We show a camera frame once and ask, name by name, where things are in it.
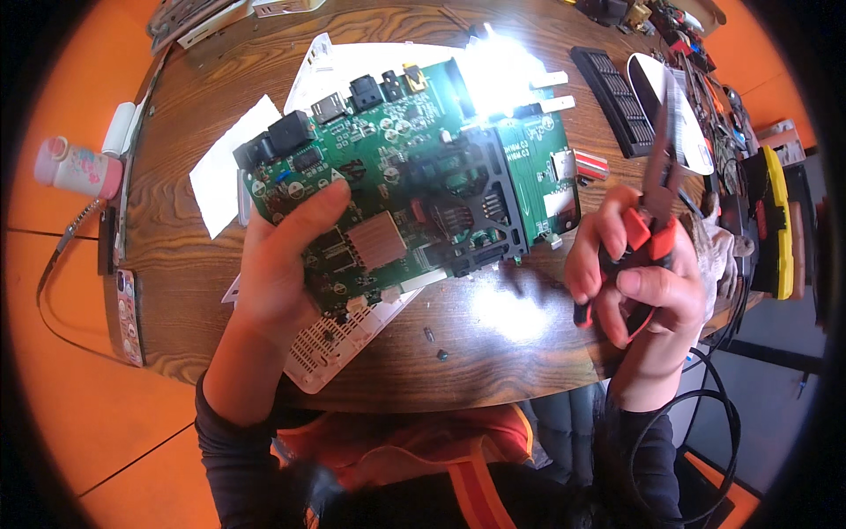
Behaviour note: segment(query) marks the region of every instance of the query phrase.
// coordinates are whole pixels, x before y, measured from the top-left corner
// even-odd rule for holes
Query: resistor
[[[411,199],[411,212],[415,215],[415,220],[418,223],[426,223],[426,213],[423,211],[423,204],[419,198]]]

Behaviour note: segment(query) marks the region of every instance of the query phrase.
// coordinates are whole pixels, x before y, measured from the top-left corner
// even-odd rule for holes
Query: circuit board
[[[574,176],[556,167],[567,150],[557,112],[535,105],[480,120],[454,61],[399,79],[386,72],[379,85],[366,77],[350,99],[333,94],[313,117],[289,114],[234,153],[258,213],[274,224],[333,180],[349,182],[349,208],[303,255],[325,316],[519,261],[579,222]]]

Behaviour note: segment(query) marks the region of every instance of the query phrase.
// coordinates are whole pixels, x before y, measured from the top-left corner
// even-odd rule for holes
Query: person's right hand
[[[669,270],[632,267],[621,271],[616,282],[603,284],[599,268],[599,244],[612,259],[619,259],[627,245],[623,212],[638,206],[640,193],[625,185],[610,189],[597,213],[584,215],[573,248],[564,265],[564,285],[579,304],[593,300],[593,314],[608,339],[624,349],[629,342],[622,311],[627,300],[657,307],[644,332],[677,335],[687,352],[701,331],[705,316],[705,291],[690,238],[676,223],[676,243]]]

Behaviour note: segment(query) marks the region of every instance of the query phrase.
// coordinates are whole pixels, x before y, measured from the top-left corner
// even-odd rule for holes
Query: person
[[[300,255],[341,216],[349,186],[329,185],[276,227],[254,210],[238,307],[197,383],[195,427],[222,526],[648,527],[662,526],[657,517],[680,517],[666,415],[646,432],[631,475],[627,461],[651,412],[678,390],[705,297],[683,229],[671,270],[635,267],[602,282],[599,244],[612,257],[623,254],[621,214],[638,195],[622,185],[609,190],[599,212],[582,218],[564,267],[573,298],[593,299],[605,335],[628,348],[596,423],[594,479],[586,486],[521,464],[530,457],[530,432],[512,406],[419,416],[285,408],[276,394],[288,349],[319,317]],[[629,300],[658,307],[631,344],[621,313]],[[287,464],[271,453],[272,438]]]

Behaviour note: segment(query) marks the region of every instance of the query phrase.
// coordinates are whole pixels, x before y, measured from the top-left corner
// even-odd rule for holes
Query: hand
[[[296,335],[320,317],[303,284],[305,247],[328,231],[349,204],[349,185],[337,180],[294,209],[278,226],[253,206],[244,237],[238,308],[233,317],[263,334]]]
[[[593,313],[608,339],[618,348],[624,349],[629,339],[622,311],[631,305],[629,300],[634,300],[657,307],[644,331],[676,335],[679,347],[686,353],[701,331],[705,290],[693,244],[680,224],[676,224],[670,270],[632,267],[621,271],[616,282],[602,283],[598,258],[600,241],[611,258],[616,260],[623,255],[627,240],[622,214],[630,207],[637,207],[639,196],[638,191],[618,185],[608,191],[599,212],[582,218],[576,241],[567,255],[564,284],[577,303],[594,301]],[[634,260],[638,253],[629,259]],[[635,342],[641,339],[647,339],[643,332]]]

